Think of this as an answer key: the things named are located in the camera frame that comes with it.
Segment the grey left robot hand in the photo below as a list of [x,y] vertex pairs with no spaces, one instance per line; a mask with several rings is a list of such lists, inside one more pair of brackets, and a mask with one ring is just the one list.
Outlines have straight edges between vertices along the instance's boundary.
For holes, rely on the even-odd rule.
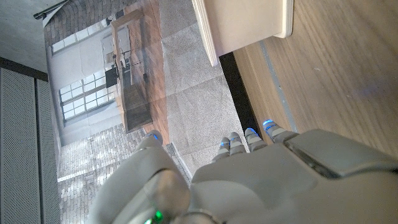
[[146,134],[100,188],[88,223],[396,223],[397,159],[338,134],[263,122],[221,140],[186,182]]

